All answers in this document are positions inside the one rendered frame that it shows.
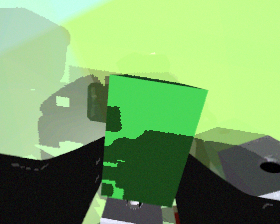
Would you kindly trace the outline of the green gauge with short grey pin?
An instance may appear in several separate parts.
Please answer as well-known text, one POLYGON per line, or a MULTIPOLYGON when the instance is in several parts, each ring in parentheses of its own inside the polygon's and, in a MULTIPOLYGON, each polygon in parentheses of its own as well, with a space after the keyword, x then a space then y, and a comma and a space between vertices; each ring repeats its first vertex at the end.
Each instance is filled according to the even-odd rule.
POLYGON ((101 196, 172 207, 208 91, 110 74, 101 196))

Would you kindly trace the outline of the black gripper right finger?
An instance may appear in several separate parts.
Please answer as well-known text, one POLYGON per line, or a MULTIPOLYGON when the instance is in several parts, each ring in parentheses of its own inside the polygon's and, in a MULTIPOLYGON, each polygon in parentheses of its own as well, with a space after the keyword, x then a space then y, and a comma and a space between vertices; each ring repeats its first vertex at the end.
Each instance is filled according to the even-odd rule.
POLYGON ((190 153, 175 197, 180 224, 280 224, 280 201, 242 192, 190 153))

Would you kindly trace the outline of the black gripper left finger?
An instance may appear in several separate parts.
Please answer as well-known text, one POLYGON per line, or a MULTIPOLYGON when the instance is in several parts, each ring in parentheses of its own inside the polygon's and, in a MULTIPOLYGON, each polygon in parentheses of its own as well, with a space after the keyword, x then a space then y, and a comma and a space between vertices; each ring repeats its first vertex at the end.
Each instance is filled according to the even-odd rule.
POLYGON ((102 182, 105 136, 47 160, 0 153, 0 197, 33 205, 37 224, 83 224, 102 182))

